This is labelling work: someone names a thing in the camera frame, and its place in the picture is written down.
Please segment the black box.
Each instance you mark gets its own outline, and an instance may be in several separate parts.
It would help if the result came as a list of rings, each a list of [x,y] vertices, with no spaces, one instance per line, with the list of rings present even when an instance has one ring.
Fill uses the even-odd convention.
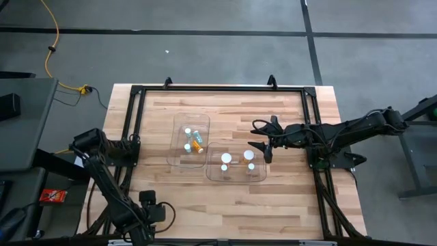
[[[0,122],[21,114],[20,96],[15,93],[0,96]]]

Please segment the grey table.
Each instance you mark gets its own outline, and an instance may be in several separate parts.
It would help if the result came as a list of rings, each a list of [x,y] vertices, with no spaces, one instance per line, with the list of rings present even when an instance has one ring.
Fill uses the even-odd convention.
[[[57,79],[0,79],[0,96],[20,97],[20,115],[0,121],[0,172],[29,169],[57,89]]]

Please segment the red packet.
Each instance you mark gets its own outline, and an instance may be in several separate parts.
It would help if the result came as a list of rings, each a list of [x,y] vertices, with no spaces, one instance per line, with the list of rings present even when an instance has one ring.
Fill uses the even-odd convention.
[[[64,203],[68,192],[65,189],[44,189],[40,195],[41,203]]]

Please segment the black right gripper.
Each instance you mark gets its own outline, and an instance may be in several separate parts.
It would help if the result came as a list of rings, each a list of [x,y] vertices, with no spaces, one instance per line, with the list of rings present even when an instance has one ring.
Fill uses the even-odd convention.
[[[251,133],[274,136],[272,143],[249,141],[248,144],[263,153],[264,161],[272,163],[272,149],[274,148],[303,148],[307,144],[307,134],[302,124],[291,124],[283,131],[275,115],[270,120],[253,120]]]

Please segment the black metal stand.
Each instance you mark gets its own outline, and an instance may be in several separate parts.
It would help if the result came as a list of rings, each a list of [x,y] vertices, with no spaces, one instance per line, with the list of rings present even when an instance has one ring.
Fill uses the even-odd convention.
[[[437,194],[428,169],[437,169],[437,95],[424,98],[402,115],[410,127],[399,137],[414,188],[398,194],[399,199]]]

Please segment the silver aluminium bar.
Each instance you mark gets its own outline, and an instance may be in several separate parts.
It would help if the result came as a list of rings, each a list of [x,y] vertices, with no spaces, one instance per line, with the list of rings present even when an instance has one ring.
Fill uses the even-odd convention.
[[[263,241],[263,240],[231,240],[231,239],[215,239],[211,241],[203,241],[198,243],[170,243],[155,242],[148,246],[338,246],[332,241]]]

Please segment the clear plastic bin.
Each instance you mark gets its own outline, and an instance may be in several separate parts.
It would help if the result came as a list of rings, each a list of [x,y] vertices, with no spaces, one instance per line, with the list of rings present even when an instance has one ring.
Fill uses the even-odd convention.
[[[255,169],[249,174],[248,164],[243,162],[243,152],[252,150],[255,158],[252,163]],[[227,164],[228,170],[221,171],[221,155],[230,153],[232,161]],[[206,177],[211,181],[231,182],[231,183],[252,183],[261,182],[267,177],[267,167],[264,163],[262,153],[256,150],[249,144],[241,143],[217,143],[213,142],[208,145],[207,162],[206,162]]]
[[[191,137],[184,132],[185,128],[191,129]],[[200,146],[203,152],[199,154],[193,147],[194,131],[199,131],[203,143]],[[167,163],[181,168],[201,168],[206,164],[208,141],[210,133],[210,118],[206,114],[177,113],[173,117],[173,130]],[[191,152],[184,149],[185,144],[191,145]]]

